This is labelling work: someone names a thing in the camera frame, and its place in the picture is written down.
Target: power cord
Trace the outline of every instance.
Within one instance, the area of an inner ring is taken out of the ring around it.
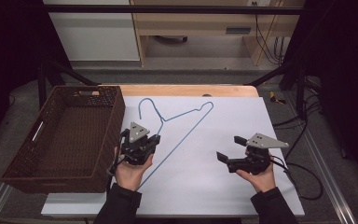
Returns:
[[[118,140],[118,147],[117,150],[115,151],[115,159],[112,163],[112,165],[116,166],[116,167],[111,167],[108,168],[108,170],[106,170],[108,178],[107,178],[107,182],[106,182],[106,199],[108,198],[109,192],[110,192],[110,188],[112,186],[112,180],[113,180],[113,176],[115,174],[111,174],[112,171],[115,171],[117,166],[118,166],[118,158],[120,156],[120,152],[121,152],[121,142],[123,141],[123,136],[120,135],[120,138]]]
[[[257,7],[257,2],[252,2],[252,7]],[[268,59],[268,61],[270,63],[277,64],[277,65],[281,66],[282,65],[282,52],[283,52],[284,37],[282,38],[282,41],[281,41],[281,49],[280,49],[280,54],[279,55],[276,53],[276,48],[277,48],[277,45],[278,45],[278,37],[275,38],[274,56],[272,56],[272,53],[269,50],[267,40],[266,40],[266,38],[264,38],[263,34],[261,33],[260,27],[258,25],[258,16],[257,16],[257,14],[255,14],[255,29],[256,29],[256,31],[255,31],[255,39],[257,41],[257,44],[263,50],[263,52],[266,55],[266,58]],[[258,34],[260,34],[260,37],[262,38],[264,46],[266,47],[268,53],[265,51],[265,48],[261,45],[260,41],[258,40]]]
[[[9,105],[8,105],[8,107],[11,107],[11,106],[14,105],[14,103],[16,103],[16,97],[15,97],[14,95],[12,95],[12,94],[10,94],[9,97],[10,97],[11,99],[13,99],[13,100],[9,103]]]
[[[301,139],[301,136],[304,134],[304,132],[305,132],[305,130],[307,129],[307,126],[308,126],[308,116],[310,115],[310,114],[312,114],[313,112],[315,112],[315,111],[317,111],[317,110],[319,110],[319,108],[317,108],[316,110],[313,110],[313,111],[311,111],[310,113],[309,113],[309,111],[311,110],[311,109],[313,109],[315,106],[318,106],[319,105],[319,102],[315,102],[315,103],[313,103],[312,105],[310,105],[308,108],[306,108],[304,111],[306,112],[305,113],[305,122],[304,122],[304,127],[303,127],[303,129],[301,130],[301,133],[300,133],[300,135],[297,137],[297,139],[296,139],[296,141],[292,144],[292,147],[289,149],[289,151],[286,153],[286,155],[284,156],[284,159],[287,161],[288,160],[288,158],[289,158],[289,156],[290,156],[290,154],[292,153],[292,151],[293,151],[293,149],[295,148],[295,146],[296,146],[296,144],[298,143],[298,141]]]
[[[319,185],[319,193],[318,193],[318,195],[316,195],[314,197],[305,196],[305,195],[302,194],[302,192],[298,188],[298,186],[296,184],[296,181],[293,179],[292,174],[290,173],[289,169],[286,166],[284,166],[283,160],[281,158],[279,158],[279,157],[275,157],[275,156],[272,156],[272,157],[281,161],[281,163],[279,163],[279,162],[276,162],[275,160],[270,160],[275,165],[278,165],[278,166],[283,168],[283,172],[286,173],[287,177],[292,182],[293,186],[296,189],[296,192],[297,192],[299,198],[302,198],[304,200],[309,200],[309,201],[316,201],[316,200],[319,200],[323,196],[323,194],[324,194],[324,186],[322,184],[321,179],[314,172],[312,172],[310,169],[308,169],[308,168],[306,168],[304,166],[301,166],[301,165],[298,165],[298,164],[295,164],[295,163],[292,163],[292,162],[287,162],[286,163],[286,165],[292,165],[292,166],[295,166],[297,168],[300,168],[300,169],[306,171],[307,173],[311,174],[317,180],[318,185]]]

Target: wire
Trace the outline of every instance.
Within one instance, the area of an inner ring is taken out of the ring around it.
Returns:
[[[273,63],[273,64],[278,64],[276,59],[274,59],[275,62],[272,62],[271,59],[269,58],[269,56],[267,55],[266,51],[264,50],[264,47],[260,44],[260,41],[258,40],[258,36],[257,36],[258,33],[260,33],[261,38],[264,41],[264,45],[266,46],[266,49],[268,51],[269,56],[272,59],[274,59],[274,57],[272,56],[271,52],[269,51],[269,46],[267,45],[267,41],[264,39],[264,36],[261,33],[260,28],[258,27],[258,18],[257,18],[257,15],[255,15],[255,40],[257,41],[258,46],[260,46],[260,48],[263,50],[264,55],[266,55],[266,58],[268,59],[268,61],[270,63]]]
[[[279,64],[279,65],[282,65],[283,58],[284,58],[284,55],[283,55],[284,36],[281,37],[281,47],[280,47],[279,53],[277,53],[278,40],[279,40],[279,38],[280,38],[279,36],[276,36],[276,37],[275,37],[275,42],[274,42],[274,56],[275,56],[275,59],[278,61],[278,64]]]
[[[289,126],[289,127],[284,127],[284,128],[276,128],[275,130],[294,129],[294,128],[296,128],[296,127],[298,127],[298,126],[301,126],[301,125],[303,125],[303,124],[305,124],[305,123],[299,123],[299,124],[296,124],[296,125],[293,125],[293,126]]]
[[[309,80],[308,77],[305,77],[304,81],[305,81],[304,84],[305,84],[306,87],[311,88],[313,91],[315,91],[317,93],[321,92],[321,90],[322,90],[321,86],[319,86],[318,84],[316,84],[313,81]]]
[[[318,94],[312,94],[311,96],[307,97],[307,99],[305,100],[305,102],[309,101],[310,98],[312,98],[312,97],[319,97],[319,95],[318,95]]]
[[[297,192],[299,198],[302,198],[302,199],[305,199],[305,200],[310,200],[310,201],[316,201],[316,200],[319,200],[319,199],[323,196],[323,194],[324,194],[324,186],[323,186],[323,184],[322,184],[321,179],[320,179],[314,172],[312,172],[310,169],[308,169],[308,168],[306,168],[306,167],[304,167],[304,166],[301,166],[301,165],[298,165],[298,164],[295,164],[295,163],[292,163],[292,162],[287,162],[287,163],[286,163],[286,165],[293,165],[293,166],[295,166],[295,167],[297,167],[297,168],[300,168],[300,169],[302,169],[302,170],[308,172],[308,173],[311,174],[311,175],[316,179],[316,181],[318,182],[319,189],[320,189],[318,195],[315,196],[315,197],[304,196],[304,195],[302,194],[302,192],[299,190],[299,188],[298,188],[298,186],[297,186],[297,184],[296,184],[296,181],[293,179],[292,174],[290,173],[289,169],[284,166],[283,160],[282,160],[281,158],[279,158],[279,157],[275,157],[275,156],[272,156],[272,157],[273,157],[273,158],[276,158],[276,159],[279,159],[279,160],[281,161],[281,163],[278,163],[278,162],[276,162],[276,161],[274,161],[274,160],[270,160],[270,161],[271,161],[272,163],[274,163],[275,165],[278,165],[278,166],[280,166],[280,167],[283,168],[283,172],[286,173],[287,177],[288,177],[289,180],[292,182],[292,184],[293,184],[293,186],[295,187],[295,190],[296,190],[296,192]]]
[[[291,123],[297,119],[299,119],[300,116],[295,116],[294,118],[292,119],[289,119],[289,120],[286,120],[286,121],[283,121],[283,122],[280,122],[280,123],[276,123],[276,124],[272,124],[272,127],[278,127],[278,126],[281,126],[281,125],[284,125],[284,124],[288,124],[288,123]]]
[[[123,141],[123,135],[121,134],[121,135],[120,135],[120,138],[119,138],[119,140],[118,140],[117,150],[115,151],[115,159],[114,159],[114,161],[113,161],[113,163],[112,163],[112,165],[113,165],[114,167],[108,168],[110,173],[112,172],[111,169],[113,168],[113,170],[115,171],[115,170],[117,169],[118,164],[119,164],[119,162],[118,162],[118,157],[119,157],[120,154],[121,154],[121,142],[122,142],[122,141]],[[111,185],[112,185],[113,175],[114,175],[114,174],[109,174],[109,175],[108,175],[108,180],[107,180],[107,183],[106,183],[106,199],[108,198],[108,195],[109,195],[109,192],[110,192],[110,187],[111,187]]]
[[[319,105],[318,108],[315,108],[314,110],[309,112],[309,115],[311,115],[312,113],[316,112],[316,111],[322,111],[322,106]]]
[[[8,107],[11,107],[16,102],[16,97],[14,95],[12,95],[12,94],[10,94],[9,97],[11,97],[13,99],[13,101],[8,105]]]
[[[321,179],[314,172],[312,172],[310,169],[308,169],[308,168],[306,168],[304,166],[301,166],[301,165],[298,165],[298,164],[295,164],[295,163],[292,163],[292,162],[287,162],[286,165],[292,165],[292,166],[295,166],[297,168],[300,168],[300,169],[308,172],[309,174],[313,175],[313,177],[315,177],[315,179],[318,181],[320,191],[319,191],[319,194],[317,196],[315,196],[315,197],[306,197],[301,193],[301,191],[298,191],[298,194],[299,194],[300,198],[305,199],[305,200],[310,200],[310,201],[316,201],[316,200],[322,198],[322,196],[324,194],[324,186],[322,184]]]
[[[319,102],[314,102],[314,103],[312,103],[307,109],[306,109],[306,111],[307,112],[309,112],[310,110],[312,110],[313,108],[315,108],[315,107],[320,107],[321,106],[321,103],[319,103]]]

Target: person's hand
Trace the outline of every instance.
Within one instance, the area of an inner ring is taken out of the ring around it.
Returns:
[[[116,169],[115,178],[117,184],[124,189],[136,191],[141,184],[144,172],[153,164],[152,160],[153,154],[147,158],[143,165],[131,165],[123,161]]]
[[[243,170],[237,170],[236,173],[243,179],[249,181],[255,188],[256,192],[266,192],[276,187],[273,163],[269,165],[265,172],[262,172],[258,175],[251,175]]]

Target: brown wicker basket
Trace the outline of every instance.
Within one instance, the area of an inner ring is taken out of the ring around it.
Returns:
[[[25,193],[104,192],[124,111],[119,86],[55,87],[1,180]]]

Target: drawer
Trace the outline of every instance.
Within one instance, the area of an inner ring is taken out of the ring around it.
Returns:
[[[226,35],[227,28],[250,29],[255,35],[254,15],[140,14],[136,16],[139,35]],[[267,30],[270,16],[258,16],[259,28]]]

